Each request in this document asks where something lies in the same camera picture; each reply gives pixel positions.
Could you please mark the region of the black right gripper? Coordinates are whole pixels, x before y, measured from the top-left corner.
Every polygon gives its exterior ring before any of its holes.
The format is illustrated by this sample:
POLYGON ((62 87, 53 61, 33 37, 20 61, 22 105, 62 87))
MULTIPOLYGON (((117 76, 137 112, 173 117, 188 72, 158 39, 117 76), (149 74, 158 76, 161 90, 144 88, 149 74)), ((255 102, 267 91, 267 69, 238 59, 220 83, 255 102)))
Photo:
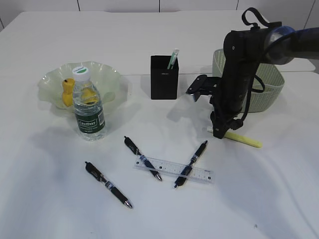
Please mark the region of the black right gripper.
POLYGON ((209 83, 212 87, 210 103, 214 107, 210 116, 213 136, 222 139, 228 128, 237 130, 243 126, 249 108, 244 101, 251 95, 252 76, 209 77, 209 83))

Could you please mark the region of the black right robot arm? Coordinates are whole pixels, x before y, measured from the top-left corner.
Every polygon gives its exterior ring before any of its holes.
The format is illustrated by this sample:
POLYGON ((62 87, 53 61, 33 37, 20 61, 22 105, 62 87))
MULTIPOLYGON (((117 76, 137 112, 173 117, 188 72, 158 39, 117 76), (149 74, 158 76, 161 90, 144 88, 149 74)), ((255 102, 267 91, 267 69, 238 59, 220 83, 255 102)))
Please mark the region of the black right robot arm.
POLYGON ((239 129, 248 114, 253 82, 260 64, 285 65, 295 58, 318 59, 319 29, 294 30, 282 22, 267 22, 250 7, 258 22, 242 21, 249 30, 232 30, 224 39, 225 65, 217 93, 211 97, 213 135, 222 139, 239 129))

